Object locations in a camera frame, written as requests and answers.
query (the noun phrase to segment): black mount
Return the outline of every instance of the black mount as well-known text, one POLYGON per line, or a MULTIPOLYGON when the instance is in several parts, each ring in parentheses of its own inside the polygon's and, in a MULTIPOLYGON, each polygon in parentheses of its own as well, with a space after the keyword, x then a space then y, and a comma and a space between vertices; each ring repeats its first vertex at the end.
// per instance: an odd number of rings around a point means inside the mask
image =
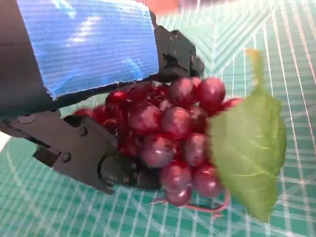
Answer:
POLYGON ((116 137, 89 117, 43 112, 3 121, 0 129, 37 144, 33 156, 40 162, 108 194, 114 184, 160 188, 158 174, 120 154, 116 137))

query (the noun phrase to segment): red grape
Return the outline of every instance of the red grape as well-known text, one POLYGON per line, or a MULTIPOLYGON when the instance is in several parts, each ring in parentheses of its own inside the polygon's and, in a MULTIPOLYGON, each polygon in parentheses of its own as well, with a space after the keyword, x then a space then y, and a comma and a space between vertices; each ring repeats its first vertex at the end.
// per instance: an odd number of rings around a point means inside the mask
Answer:
POLYGON ((190 114, 183 108, 173 107, 162 114, 161 129, 170 139, 182 139, 192 130, 190 114))
POLYGON ((99 105, 93 109, 93 119, 102 124, 106 119, 110 117, 107 107, 105 105, 99 105))
POLYGON ((140 157, 149 167, 165 167, 175 157, 176 144, 162 135, 151 135, 145 139, 140 157))
POLYGON ((125 91, 113 91, 110 94, 108 94, 107 98, 105 99, 105 104, 122 103, 124 101, 131 102, 125 91))
POLYGON ((152 94, 157 97, 160 96, 162 98, 169 98, 169 86, 166 84, 162 84, 154 87, 152 94))
POLYGON ((119 122, 117 118, 108 118, 102 123, 102 126, 107 129, 109 133, 119 137, 126 133, 124 124, 119 122))
POLYGON ((203 109, 209 117, 216 115, 218 112, 222 111, 222 108, 223 108, 222 104, 214 107, 214 106, 211 106, 208 104, 202 104, 202 103, 200 103, 199 107, 203 109))
POLYGON ((192 188, 188 187, 186 190, 182 190, 178 193, 171 193, 165 191, 166 200, 175 206, 184 206, 188 204, 191 200, 192 188))
POLYGON ((137 142, 138 139, 133 135, 126 138, 121 137, 118 142, 118 150, 125 156, 136 157, 140 150, 140 145, 137 142))
POLYGON ((204 133, 207 127, 207 113, 195 105, 189 107, 188 110, 193 121, 193 132, 204 133))
POLYGON ((198 85, 201 83, 201 79, 194 77, 194 78, 192 78, 192 82, 193 82, 195 87, 198 87, 198 85))
POLYGON ((231 107, 236 106, 237 104, 239 104, 240 102, 242 102, 241 98, 231 98, 227 101, 225 101, 222 104, 222 110, 227 111, 229 110, 231 107))
POLYGON ((153 90, 153 83, 151 81, 138 82, 132 85, 126 94, 134 102, 141 102, 147 98, 147 95, 153 90))
POLYGON ((207 156, 207 136, 192 133, 183 144, 183 158, 191 166, 201 166, 207 156))
POLYGON ((198 194, 206 198, 215 198, 223 188, 213 166, 202 166, 193 174, 193 185, 198 194))
POLYGON ((119 110, 119 106, 122 103, 132 103, 131 99, 128 97, 125 91, 113 91, 108 94, 105 100, 107 110, 110 114, 116 114, 119 110))
POLYGON ((160 183, 168 191, 178 193, 192 183, 191 171, 183 161, 172 161, 160 173, 160 183))
POLYGON ((170 85, 170 99, 175 106, 187 107, 195 102, 195 89, 190 78, 180 78, 170 85))
POLYGON ((90 108, 81 108, 76 110, 73 115, 93 117, 93 110, 90 108))
POLYGON ((225 98, 226 90, 221 80, 209 78, 201 81, 197 87, 197 98, 201 104, 217 108, 225 98))
POLYGON ((160 130, 160 111, 150 104, 134 105, 128 113, 128 125, 138 134, 152 134, 160 130))
POLYGON ((166 111, 167 109, 171 108, 172 104, 167 100, 159 100, 159 99, 152 99, 150 100, 150 103, 155 105, 160 111, 166 111))

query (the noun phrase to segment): green leaf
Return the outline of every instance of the green leaf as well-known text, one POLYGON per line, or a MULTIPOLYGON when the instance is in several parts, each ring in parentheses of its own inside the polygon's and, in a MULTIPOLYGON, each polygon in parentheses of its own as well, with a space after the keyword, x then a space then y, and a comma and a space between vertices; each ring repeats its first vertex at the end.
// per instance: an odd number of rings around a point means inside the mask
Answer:
POLYGON ((280 102, 263 86, 263 60, 248 50, 257 84, 243 103, 210 119, 213 162, 224 185, 262 222, 277 200, 286 130, 280 102))

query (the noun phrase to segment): cutting mat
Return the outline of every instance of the cutting mat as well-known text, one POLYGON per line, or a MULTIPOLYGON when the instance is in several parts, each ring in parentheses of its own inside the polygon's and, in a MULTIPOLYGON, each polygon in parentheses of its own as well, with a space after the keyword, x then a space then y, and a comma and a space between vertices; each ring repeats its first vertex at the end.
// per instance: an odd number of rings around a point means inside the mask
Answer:
MULTIPOLYGON (((34 145, 12 138, 0 154, 0 236, 316 236, 316 1, 256 2, 198 4, 158 21, 196 44, 205 76, 222 78, 229 96, 251 91, 244 49, 264 52, 266 83, 282 102, 288 134, 280 196, 268 224, 249 217, 235 198, 224 216, 212 221, 209 214, 151 205, 162 192, 120 187, 107 196, 53 172, 31 157, 34 145)), ((62 113, 96 106, 104 97, 62 113)), ((196 195, 193 201, 207 203, 196 195)))

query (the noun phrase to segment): screw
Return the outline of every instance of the screw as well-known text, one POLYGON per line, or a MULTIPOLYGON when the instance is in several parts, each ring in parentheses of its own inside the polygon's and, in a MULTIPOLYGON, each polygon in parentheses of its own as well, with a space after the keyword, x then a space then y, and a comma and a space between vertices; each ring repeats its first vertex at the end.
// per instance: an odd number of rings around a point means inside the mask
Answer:
POLYGON ((85 127, 80 129, 80 131, 79 131, 79 134, 80 134, 81 137, 87 135, 87 133, 88 133, 88 130, 85 127))
POLYGON ((20 116, 17 118, 19 123, 22 124, 28 124, 28 123, 32 123, 34 122, 34 120, 36 119, 36 115, 32 114, 32 115, 26 115, 26 116, 20 116))
POLYGON ((71 160, 70 154, 68 152, 63 154, 62 160, 63 160, 63 162, 69 162, 71 160))
POLYGON ((114 187, 114 182, 112 180, 107 180, 108 187, 112 188, 114 187))
POLYGON ((130 166, 132 167, 132 169, 136 169, 137 168, 135 163, 132 163, 130 166))

